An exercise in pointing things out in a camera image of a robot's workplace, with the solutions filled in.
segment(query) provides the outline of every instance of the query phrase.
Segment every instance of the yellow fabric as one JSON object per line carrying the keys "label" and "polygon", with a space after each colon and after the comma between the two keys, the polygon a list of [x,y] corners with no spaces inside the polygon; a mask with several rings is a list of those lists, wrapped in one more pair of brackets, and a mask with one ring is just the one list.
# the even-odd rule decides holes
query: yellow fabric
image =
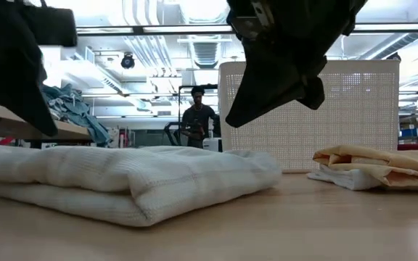
{"label": "yellow fabric", "polygon": [[317,151],[313,160],[333,170],[362,170],[388,186],[418,186],[418,151],[382,152],[342,145]]}

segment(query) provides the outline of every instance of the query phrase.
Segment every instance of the man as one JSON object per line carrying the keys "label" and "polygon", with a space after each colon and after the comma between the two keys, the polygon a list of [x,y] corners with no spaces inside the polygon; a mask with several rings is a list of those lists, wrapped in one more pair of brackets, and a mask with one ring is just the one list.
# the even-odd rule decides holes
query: man
{"label": "man", "polygon": [[200,149],[202,149],[202,140],[209,138],[209,118],[216,119],[214,110],[202,103],[204,93],[203,87],[197,86],[192,89],[194,104],[183,113],[181,119],[181,133],[188,137],[187,146]]}

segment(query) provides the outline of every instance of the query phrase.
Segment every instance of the white towel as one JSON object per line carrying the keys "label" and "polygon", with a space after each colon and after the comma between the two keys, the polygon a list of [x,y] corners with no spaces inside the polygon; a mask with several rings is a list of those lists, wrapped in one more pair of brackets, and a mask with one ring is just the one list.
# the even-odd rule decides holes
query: white towel
{"label": "white towel", "polygon": [[258,152],[0,146],[0,196],[129,226],[267,189],[281,174]]}
{"label": "white towel", "polygon": [[332,170],[325,165],[320,165],[318,170],[312,170],[307,174],[308,178],[334,183],[353,191],[361,191],[381,186],[376,178],[361,170]]}

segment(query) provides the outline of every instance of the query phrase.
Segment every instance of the shelf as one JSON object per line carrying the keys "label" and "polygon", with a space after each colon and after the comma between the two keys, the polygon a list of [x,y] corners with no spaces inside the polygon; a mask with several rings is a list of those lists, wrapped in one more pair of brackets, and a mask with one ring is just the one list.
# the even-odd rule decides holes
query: shelf
{"label": "shelf", "polygon": [[48,137],[20,117],[0,106],[0,137],[27,140],[91,140],[86,128],[55,120],[58,135]]}

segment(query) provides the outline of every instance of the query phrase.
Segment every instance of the blue cloth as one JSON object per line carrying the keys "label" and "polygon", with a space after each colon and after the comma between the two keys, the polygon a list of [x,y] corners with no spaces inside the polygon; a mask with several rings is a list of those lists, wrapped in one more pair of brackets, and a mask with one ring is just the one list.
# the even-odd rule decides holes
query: blue cloth
{"label": "blue cloth", "polygon": [[98,146],[105,146],[110,140],[107,129],[89,114],[89,105],[83,102],[81,93],[70,84],[62,88],[42,86],[41,93],[50,109],[57,112],[62,121],[85,127]]}

